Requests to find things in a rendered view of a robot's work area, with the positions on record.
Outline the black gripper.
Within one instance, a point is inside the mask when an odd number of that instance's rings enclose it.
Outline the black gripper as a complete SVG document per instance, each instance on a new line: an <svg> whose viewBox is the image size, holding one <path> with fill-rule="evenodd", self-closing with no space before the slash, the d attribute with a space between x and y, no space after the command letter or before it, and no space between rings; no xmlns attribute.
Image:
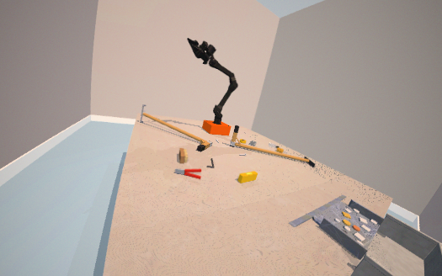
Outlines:
<svg viewBox="0 0 442 276"><path fill-rule="evenodd" d="M187 41L190 43L191 49L197 59L205 57L206 53L202 51L201 46L199 46L199 42L197 42L197 40L191 40L187 38Z"/></svg>

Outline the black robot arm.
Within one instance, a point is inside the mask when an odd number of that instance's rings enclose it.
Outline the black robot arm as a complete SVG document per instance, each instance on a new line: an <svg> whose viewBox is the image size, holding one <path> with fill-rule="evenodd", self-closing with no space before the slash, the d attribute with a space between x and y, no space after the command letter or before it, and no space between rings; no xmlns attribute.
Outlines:
<svg viewBox="0 0 442 276"><path fill-rule="evenodd" d="M219 64L219 62L216 59L214 59L213 54L216 51L214 46L208 45L208 43L206 41L203 41L202 45L200 45L200 46L201 46L201 49L204 53L206 51L205 57L201 58L204 61L203 64L206 65L208 63L208 61L210 60L209 65L211 67L218 69L222 73L227 74L227 76L229 76L229 78L230 78L230 85L228 87L228 90L227 90L225 96L219 102L219 104L215 105L215 107L213 108L213 113L215 114L215 118L214 118L214 122L212 122L212 123L217 124L217 125L222 125L221 118L223 115L221 114L221 111L222 111L223 105L229 99L231 94L237 89L238 84L237 84L237 81L234 77L234 74L232 72L230 72L228 69L226 69L224 66L221 66Z"/></svg>

